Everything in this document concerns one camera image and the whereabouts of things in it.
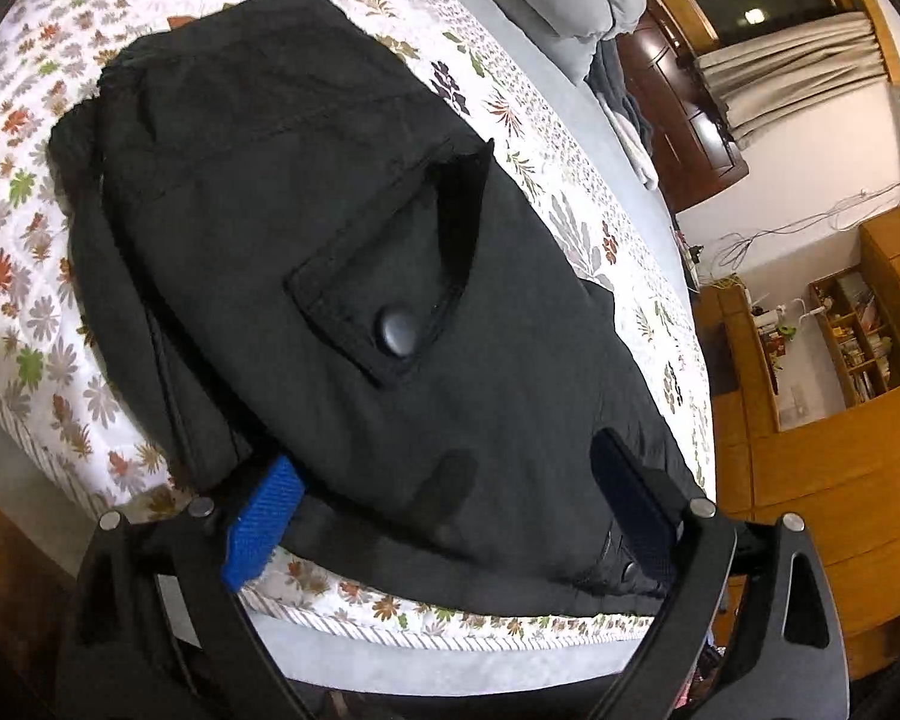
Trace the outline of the wooden desk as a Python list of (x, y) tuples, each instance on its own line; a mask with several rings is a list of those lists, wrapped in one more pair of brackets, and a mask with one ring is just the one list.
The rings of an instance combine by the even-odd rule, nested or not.
[(749, 444), (781, 430), (772, 377), (745, 290), (704, 286), (692, 306), (710, 383), (718, 445)]

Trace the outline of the black quilted pants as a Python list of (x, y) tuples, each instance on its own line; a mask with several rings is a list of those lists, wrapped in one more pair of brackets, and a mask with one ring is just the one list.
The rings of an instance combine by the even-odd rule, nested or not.
[(141, 37), (56, 122), (105, 374), (199, 491), (287, 457), (297, 556), (494, 616), (655, 613), (592, 472), (609, 427), (697, 494), (617, 334), (494, 147), (329, 0)]

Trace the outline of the grey folded duvet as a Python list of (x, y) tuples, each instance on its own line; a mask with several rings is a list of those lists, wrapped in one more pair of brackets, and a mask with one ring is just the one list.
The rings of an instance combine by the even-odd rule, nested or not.
[(551, 62), (567, 76), (569, 82), (578, 85), (589, 73), (601, 41), (610, 36), (608, 31), (595, 32), (590, 36), (557, 36), (549, 41), (548, 54)]

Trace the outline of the beige curtain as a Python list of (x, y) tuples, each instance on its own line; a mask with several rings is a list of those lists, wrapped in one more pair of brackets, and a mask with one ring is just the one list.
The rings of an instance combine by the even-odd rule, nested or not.
[(751, 37), (701, 55), (697, 66), (741, 149), (805, 110), (888, 78), (870, 18), (859, 11)]

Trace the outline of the wooden wall shelf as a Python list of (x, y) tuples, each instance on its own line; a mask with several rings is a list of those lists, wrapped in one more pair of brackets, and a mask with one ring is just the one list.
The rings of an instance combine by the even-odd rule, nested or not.
[(898, 330), (859, 266), (812, 281), (808, 297), (847, 408), (900, 387)]

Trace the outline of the dark wooden headboard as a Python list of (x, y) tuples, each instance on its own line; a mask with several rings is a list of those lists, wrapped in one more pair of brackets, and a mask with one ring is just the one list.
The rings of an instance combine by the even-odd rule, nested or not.
[(629, 93), (652, 126), (652, 160), (673, 215), (700, 205), (749, 174), (696, 55), (655, 0), (631, 34), (616, 37)]

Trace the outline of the dark grey and white blanket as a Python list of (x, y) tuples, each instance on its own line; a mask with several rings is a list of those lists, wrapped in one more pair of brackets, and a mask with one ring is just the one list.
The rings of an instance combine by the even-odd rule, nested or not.
[(647, 190), (656, 190), (660, 177), (653, 164), (653, 127), (626, 85), (614, 39), (598, 44), (585, 82), (621, 142), (637, 179)]

